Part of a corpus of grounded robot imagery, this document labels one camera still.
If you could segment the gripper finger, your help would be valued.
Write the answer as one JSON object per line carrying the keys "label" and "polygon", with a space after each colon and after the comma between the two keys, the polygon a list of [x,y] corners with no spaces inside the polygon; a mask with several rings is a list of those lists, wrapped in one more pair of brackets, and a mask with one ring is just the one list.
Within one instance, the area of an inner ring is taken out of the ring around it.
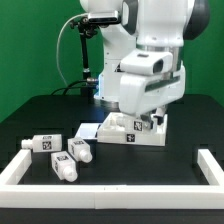
{"label": "gripper finger", "polygon": [[157,108],[153,114],[153,117],[157,119],[158,123],[164,121],[165,110],[163,108]]}

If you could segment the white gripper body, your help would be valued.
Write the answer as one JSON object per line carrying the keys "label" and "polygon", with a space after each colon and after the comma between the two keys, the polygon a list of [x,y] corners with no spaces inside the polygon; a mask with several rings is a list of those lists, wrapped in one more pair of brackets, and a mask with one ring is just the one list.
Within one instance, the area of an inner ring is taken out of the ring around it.
{"label": "white gripper body", "polygon": [[184,66],[168,80],[163,80],[162,75],[124,74],[120,81],[120,111],[138,117],[180,99],[185,90],[185,77]]}

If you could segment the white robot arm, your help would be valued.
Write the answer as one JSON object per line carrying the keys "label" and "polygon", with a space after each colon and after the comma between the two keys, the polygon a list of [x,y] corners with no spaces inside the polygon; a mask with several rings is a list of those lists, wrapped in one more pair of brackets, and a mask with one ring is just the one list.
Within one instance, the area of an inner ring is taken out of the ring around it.
{"label": "white robot arm", "polygon": [[99,97],[121,113],[145,116],[181,98],[182,48],[208,26],[208,0],[80,0],[103,35]]}

